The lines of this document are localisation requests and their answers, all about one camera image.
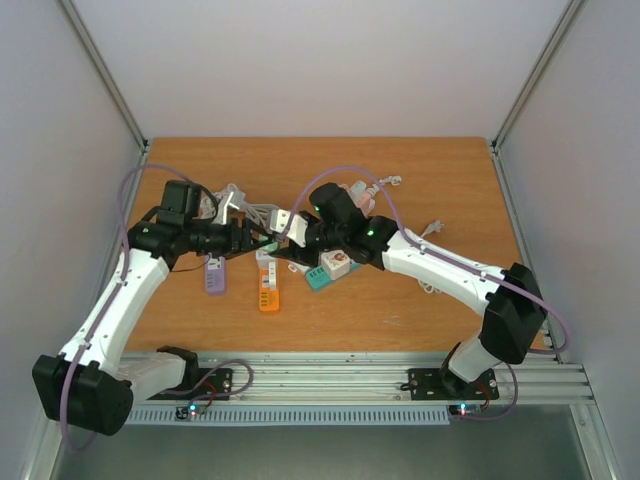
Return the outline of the white cube socket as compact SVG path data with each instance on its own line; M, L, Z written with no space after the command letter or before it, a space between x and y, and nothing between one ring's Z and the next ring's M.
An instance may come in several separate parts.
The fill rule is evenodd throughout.
M320 255L320 263L331 281L347 275L351 270L351 259L342 250L323 252Z

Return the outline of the white charger with pink cable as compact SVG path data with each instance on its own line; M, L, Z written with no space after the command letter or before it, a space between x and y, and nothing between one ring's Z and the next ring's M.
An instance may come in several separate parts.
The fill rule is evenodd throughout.
M362 196L366 196L368 194L367 192L367 188L368 185L366 182L362 181L362 180L358 180L356 182L354 182L349 188L348 188L348 193L353 197L353 198L360 198Z

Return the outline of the small white USB charger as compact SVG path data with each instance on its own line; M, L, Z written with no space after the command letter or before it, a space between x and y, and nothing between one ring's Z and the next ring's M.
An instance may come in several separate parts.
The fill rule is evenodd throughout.
M259 269L268 269L271 262L275 262L276 259L265 250L257 250L255 259Z

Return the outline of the green small adapter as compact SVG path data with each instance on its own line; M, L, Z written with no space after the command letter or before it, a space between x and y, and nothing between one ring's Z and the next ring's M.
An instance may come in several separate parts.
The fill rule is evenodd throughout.
M277 241L265 244L263 246L260 247L261 250L266 251L266 252L273 252L276 251L280 248L280 244Z

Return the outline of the white adapter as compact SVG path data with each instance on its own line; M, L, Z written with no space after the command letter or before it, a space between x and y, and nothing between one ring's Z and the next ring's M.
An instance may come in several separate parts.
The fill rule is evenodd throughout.
M269 291L277 291L278 286L278 268L276 262L271 262L268 269L262 269L261 288Z

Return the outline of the pink cube socket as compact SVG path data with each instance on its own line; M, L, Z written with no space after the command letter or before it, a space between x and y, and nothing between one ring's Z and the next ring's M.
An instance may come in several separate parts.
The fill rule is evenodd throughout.
M364 191L357 196L355 204L364 215L369 215L375 207L375 199L369 192Z

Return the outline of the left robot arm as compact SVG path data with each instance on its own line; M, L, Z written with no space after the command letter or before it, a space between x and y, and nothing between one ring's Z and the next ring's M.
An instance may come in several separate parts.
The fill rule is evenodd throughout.
M78 332L55 356L40 356L32 377L46 416L63 429L118 432L132 410L157 395L189 398L203 382L196 353L160 348L129 367L124 348L147 303L188 253L231 260L272 240L260 224L200 218L206 189L184 180L165 184L159 206L128 230L114 274Z

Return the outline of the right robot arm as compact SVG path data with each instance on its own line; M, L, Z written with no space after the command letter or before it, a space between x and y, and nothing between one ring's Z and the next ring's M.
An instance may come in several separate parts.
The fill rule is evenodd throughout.
M385 216L367 216L347 191L326 183L310 195L314 210L272 212L268 228L288 244L275 256L315 267L321 254L340 250L354 262L426 283L481 316L480 331L457 344L439 369L436 384L459 398L500 363L524 361L547 310L533 273L475 263L438 247Z

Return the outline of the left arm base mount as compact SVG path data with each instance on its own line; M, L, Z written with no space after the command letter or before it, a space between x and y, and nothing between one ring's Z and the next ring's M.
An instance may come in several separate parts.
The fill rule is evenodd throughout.
M231 368L220 368L213 373L209 373L208 369L199 369L199 379L204 382L193 391L192 398L196 401L210 400L228 400L229 393L233 387L233 370Z

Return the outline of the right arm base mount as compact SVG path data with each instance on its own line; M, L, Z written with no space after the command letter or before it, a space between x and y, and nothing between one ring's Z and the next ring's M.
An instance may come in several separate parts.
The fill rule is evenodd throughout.
M493 370L483 372L473 382L465 382L443 368L412 368L407 371L408 381L403 387L411 399L443 401L497 400L500 393Z

